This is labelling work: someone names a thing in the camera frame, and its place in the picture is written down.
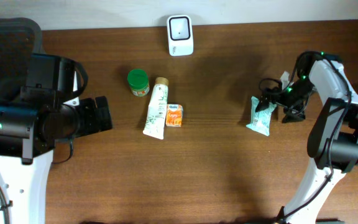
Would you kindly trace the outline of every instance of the wall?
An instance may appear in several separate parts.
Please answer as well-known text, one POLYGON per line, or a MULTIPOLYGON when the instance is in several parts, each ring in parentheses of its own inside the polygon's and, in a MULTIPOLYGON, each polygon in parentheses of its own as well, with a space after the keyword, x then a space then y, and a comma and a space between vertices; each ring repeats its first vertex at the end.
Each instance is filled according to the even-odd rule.
POLYGON ((358 0, 0 0, 0 17, 28 17, 43 30, 358 19, 358 0))

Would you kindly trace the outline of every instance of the tube cap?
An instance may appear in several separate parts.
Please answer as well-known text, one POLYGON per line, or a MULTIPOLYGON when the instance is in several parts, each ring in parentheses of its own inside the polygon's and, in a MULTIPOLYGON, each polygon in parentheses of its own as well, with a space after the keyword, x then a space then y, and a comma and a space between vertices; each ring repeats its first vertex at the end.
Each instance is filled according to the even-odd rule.
POLYGON ((168 86, 169 81, 168 81, 166 78, 164 78, 164 77, 158 77, 158 78, 155 79, 155 84, 156 84, 156 85, 157 85, 157 84, 163 84, 163 85, 168 86))

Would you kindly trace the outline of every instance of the wood grain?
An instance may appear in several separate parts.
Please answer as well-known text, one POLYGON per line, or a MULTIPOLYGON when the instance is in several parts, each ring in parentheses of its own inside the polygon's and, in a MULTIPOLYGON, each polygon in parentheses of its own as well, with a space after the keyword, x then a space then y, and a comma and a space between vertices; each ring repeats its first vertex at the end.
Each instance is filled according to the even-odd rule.
MULTIPOLYGON (((304 50, 344 59, 358 88, 358 21, 194 26, 195 51, 171 57, 164 27, 44 32, 50 54, 83 63, 82 98, 107 96, 114 129, 79 138, 75 155, 53 166, 46 223, 217 223, 271 218, 295 194, 306 170, 306 142, 321 109, 311 98, 306 121, 282 124, 270 136, 245 128, 250 98, 263 77, 279 78, 304 50), (150 94, 135 97, 128 71, 170 81, 168 102, 184 107, 182 128, 163 141, 142 134, 150 94)), ((59 146, 63 159, 68 146, 59 146)), ((342 180, 320 218, 358 223, 358 167, 342 180)))

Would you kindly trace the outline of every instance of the small orange box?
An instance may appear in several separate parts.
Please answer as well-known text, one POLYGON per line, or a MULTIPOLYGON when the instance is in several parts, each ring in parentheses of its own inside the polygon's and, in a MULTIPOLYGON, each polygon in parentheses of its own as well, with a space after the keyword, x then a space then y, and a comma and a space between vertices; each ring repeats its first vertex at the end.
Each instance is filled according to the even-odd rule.
POLYGON ((167 119, 165 124, 168 127, 180 127, 183 119, 183 107, 181 105, 167 105, 167 119))

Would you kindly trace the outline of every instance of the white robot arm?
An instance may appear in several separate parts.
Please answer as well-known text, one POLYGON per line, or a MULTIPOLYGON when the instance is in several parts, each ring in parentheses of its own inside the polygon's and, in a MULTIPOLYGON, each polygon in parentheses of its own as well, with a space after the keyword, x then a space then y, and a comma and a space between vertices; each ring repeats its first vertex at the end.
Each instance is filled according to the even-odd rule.
POLYGON ((87 81, 80 63, 33 54, 21 101, 0 100, 0 224, 44 224, 56 143, 71 157, 74 138, 112 129, 105 96, 79 100, 87 81))
POLYGON ((297 82, 285 88, 261 89, 263 94, 257 112, 264 110, 269 102, 276 103, 284 107, 283 123, 305 118, 307 103, 303 102, 307 102, 314 91, 324 105, 309 135, 310 160, 306 174, 295 196, 282 207, 277 223, 316 223, 329 193, 358 165, 358 94, 346 78, 340 61, 335 55, 305 52, 298 57, 292 74, 293 78, 295 71, 298 72, 297 82), (354 129, 352 134, 339 131, 343 121, 354 129))
MULTIPOLYGON (((349 80, 344 74, 344 66, 339 62, 332 62, 339 73, 346 79, 352 93, 352 103, 358 105, 358 94, 354 91, 349 80)), ((310 82, 316 87, 323 104, 328 98, 347 100, 346 87, 342 80, 338 78, 327 60, 319 60, 314 63, 309 74, 310 82)), ((298 207, 306 203, 314 196, 319 188, 324 184, 327 176, 331 173, 330 168, 318 169, 313 158, 309 159, 306 174, 292 200, 284 207, 284 215, 289 214, 298 207)), ((331 181, 307 206, 290 215, 286 222, 292 224, 314 224, 318 213, 328 198, 329 193, 335 185, 346 175, 341 169, 334 169, 331 181)))

